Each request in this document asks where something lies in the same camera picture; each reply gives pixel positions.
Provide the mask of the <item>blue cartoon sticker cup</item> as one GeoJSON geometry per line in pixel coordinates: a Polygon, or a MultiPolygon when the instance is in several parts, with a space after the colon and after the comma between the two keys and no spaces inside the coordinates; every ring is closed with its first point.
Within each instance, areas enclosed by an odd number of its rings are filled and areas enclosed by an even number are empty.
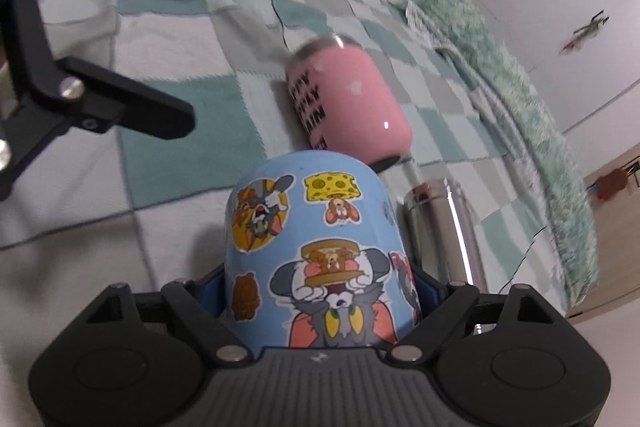
{"type": "Polygon", "coordinates": [[[244,174],[226,209],[227,315],[266,348],[388,349],[422,312],[396,210],[363,162],[326,150],[244,174]]]}

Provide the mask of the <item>stainless steel cup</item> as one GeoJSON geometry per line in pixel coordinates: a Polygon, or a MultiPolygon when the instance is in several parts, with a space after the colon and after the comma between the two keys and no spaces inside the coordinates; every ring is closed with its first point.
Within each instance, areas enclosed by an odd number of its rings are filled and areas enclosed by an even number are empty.
{"type": "Polygon", "coordinates": [[[425,273],[489,293],[471,206],[456,180],[420,182],[406,194],[404,211],[414,259],[425,273]]]}

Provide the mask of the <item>pink cup with text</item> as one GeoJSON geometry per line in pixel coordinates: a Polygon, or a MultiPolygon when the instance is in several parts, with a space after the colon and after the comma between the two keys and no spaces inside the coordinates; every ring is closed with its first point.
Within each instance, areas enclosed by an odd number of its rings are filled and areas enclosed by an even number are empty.
{"type": "Polygon", "coordinates": [[[412,131],[369,53],[346,35],[300,46],[285,66],[294,110],[315,150],[352,156],[380,172],[408,155],[412,131]]]}

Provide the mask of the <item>checkered green white blanket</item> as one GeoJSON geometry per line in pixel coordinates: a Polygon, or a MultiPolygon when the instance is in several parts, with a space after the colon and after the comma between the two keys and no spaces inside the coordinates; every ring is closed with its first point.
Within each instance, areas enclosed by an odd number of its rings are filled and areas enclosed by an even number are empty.
{"type": "Polygon", "coordinates": [[[489,288],[529,283],[566,309],[546,206],[506,111],[411,0],[39,1],[55,56],[147,81],[191,103],[198,125],[176,141],[73,129],[16,180],[1,205],[3,425],[38,424],[30,366],[106,285],[155,291],[221,262],[231,187],[307,146],[283,51],[327,32],[364,47],[411,126],[407,162],[382,176],[393,207],[419,180],[455,179],[489,288]]]}

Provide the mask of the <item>beige wooden door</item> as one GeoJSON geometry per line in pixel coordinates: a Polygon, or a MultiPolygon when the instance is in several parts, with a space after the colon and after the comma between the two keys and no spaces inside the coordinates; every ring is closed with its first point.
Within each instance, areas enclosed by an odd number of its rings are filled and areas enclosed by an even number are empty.
{"type": "Polygon", "coordinates": [[[596,225],[600,279],[588,296],[568,311],[573,323],[594,319],[639,298],[639,147],[585,177],[596,225]],[[602,176],[616,174],[623,190],[597,196],[602,176]]]}

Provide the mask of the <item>green floral quilt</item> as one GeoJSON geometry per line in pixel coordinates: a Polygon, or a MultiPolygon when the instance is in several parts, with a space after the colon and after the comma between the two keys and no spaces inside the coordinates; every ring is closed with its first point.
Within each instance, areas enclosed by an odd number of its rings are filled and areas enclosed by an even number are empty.
{"type": "Polygon", "coordinates": [[[599,275],[596,228],[570,148],[520,62],[487,26],[472,0],[390,0],[411,28],[434,38],[482,94],[497,130],[532,182],[551,227],[567,303],[582,303],[599,275]]]}

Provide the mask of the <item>hanging green plant ornament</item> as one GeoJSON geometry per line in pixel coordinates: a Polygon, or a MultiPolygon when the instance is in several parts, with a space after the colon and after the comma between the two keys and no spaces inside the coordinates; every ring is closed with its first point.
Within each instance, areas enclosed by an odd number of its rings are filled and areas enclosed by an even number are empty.
{"type": "Polygon", "coordinates": [[[588,24],[573,31],[572,38],[560,49],[560,55],[579,51],[586,41],[592,39],[601,31],[609,19],[610,17],[605,15],[604,11],[597,12],[596,15],[591,17],[588,24]]]}

